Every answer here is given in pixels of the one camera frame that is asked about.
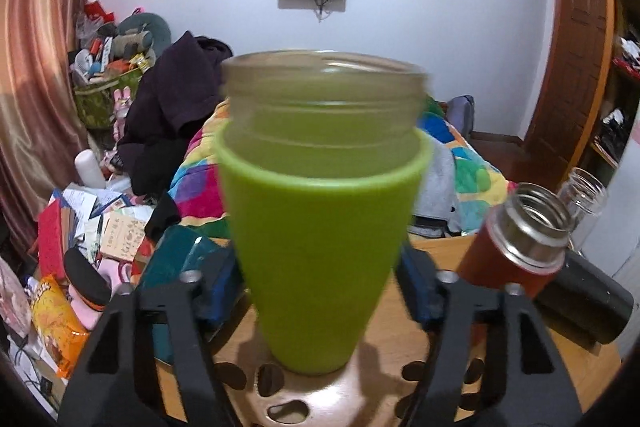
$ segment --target red book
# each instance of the red book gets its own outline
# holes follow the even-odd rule
[[[43,277],[54,275],[57,279],[65,278],[62,219],[60,200],[53,201],[38,216],[38,259]]]

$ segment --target red thermos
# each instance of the red thermos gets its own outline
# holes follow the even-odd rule
[[[564,266],[572,224],[554,193],[522,183],[487,213],[458,275],[489,288],[519,283],[533,298]]]

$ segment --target wooden door frame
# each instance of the wooden door frame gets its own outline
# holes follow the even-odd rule
[[[566,166],[566,171],[562,175],[560,182],[564,182],[569,176],[569,172],[578,165],[585,147],[587,147],[589,140],[591,139],[591,132],[593,126],[598,118],[600,112],[600,106],[602,105],[602,99],[604,98],[604,90],[607,87],[607,79],[609,78],[609,69],[611,67],[611,59],[613,57],[613,39],[616,31],[616,0],[607,0],[607,14],[606,14],[606,26],[604,31],[604,50],[602,52],[602,63],[600,65],[600,76],[598,78],[598,85],[596,86],[595,93],[593,95],[593,102],[591,102],[591,108],[587,116],[587,121],[584,123],[584,129],[582,135],[578,140],[578,145],[575,147],[574,155],[571,156],[571,161]]]
[[[554,69],[554,65],[556,62],[556,54],[558,51],[558,35],[560,28],[560,14],[561,14],[561,3],[562,0],[556,0],[556,12],[554,14],[554,32],[551,39],[551,46],[549,49],[549,60],[546,64],[545,78],[542,81],[542,86],[540,87],[540,94],[538,95],[538,101],[536,102],[536,108],[533,112],[533,116],[531,118],[531,122],[529,123],[529,128],[527,129],[527,134],[524,139],[524,147],[527,148],[533,139],[533,133],[535,131],[536,125],[538,124],[538,119],[542,115],[542,105],[541,101],[544,99],[546,92],[549,89],[549,85],[551,82],[551,74]],[[584,152],[585,147],[589,142],[591,137],[591,131],[593,130],[593,125],[595,124],[596,118],[598,117],[598,112],[600,110],[600,104],[602,103],[602,98],[604,96],[604,90],[607,86],[607,78],[609,76],[609,68],[611,64],[611,58],[613,54],[613,37],[615,31],[615,15],[616,15],[616,0],[606,0],[607,10],[606,10],[606,28],[605,28],[605,37],[604,37],[604,48],[602,52],[602,63],[600,65],[600,75],[598,78],[598,83],[596,85],[596,89],[593,95],[593,102],[591,102],[591,108],[589,110],[589,114],[587,116],[587,120],[584,124],[582,135],[580,135],[580,139],[578,140],[577,146],[575,147],[574,154],[572,155],[566,171],[562,176],[560,182],[563,182],[571,169],[573,169],[576,165],[578,165],[578,161]]]

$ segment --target wooden door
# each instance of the wooden door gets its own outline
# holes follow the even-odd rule
[[[605,46],[607,0],[556,0],[546,76],[525,140],[556,188],[574,156],[593,106]]]

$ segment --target paper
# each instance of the paper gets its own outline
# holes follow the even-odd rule
[[[124,206],[131,206],[131,201],[129,201],[129,198],[127,198],[124,194],[121,194],[107,204],[96,206],[91,216],[89,217],[93,219],[94,217],[100,216],[100,214],[108,214],[109,212],[113,212],[114,210],[123,208]]]
[[[145,223],[112,212],[100,242],[100,252],[107,257],[132,262],[145,238]]]
[[[80,185],[76,185],[75,183],[70,184],[67,187],[67,190],[80,190],[81,192],[86,192],[87,194],[94,195],[98,200],[98,205],[104,206],[107,203],[110,203],[118,196],[121,196],[121,192],[115,192],[114,190],[109,190],[108,188],[89,188],[89,187],[81,187]]]
[[[82,254],[86,257],[89,263],[94,264],[100,250],[100,241],[104,234],[104,229],[107,227],[109,214],[104,216],[93,217],[89,219],[84,226],[84,245],[86,247],[86,253]]]
[[[143,221],[145,224],[151,219],[151,214],[154,213],[154,208],[148,204],[139,204],[137,206],[125,206],[116,210],[118,214],[124,216],[133,217],[139,221]]]
[[[84,192],[84,190],[74,190],[72,188],[65,188],[62,196],[76,214],[77,221],[74,237],[82,237],[84,235],[84,224],[89,220],[98,198],[93,194]]]

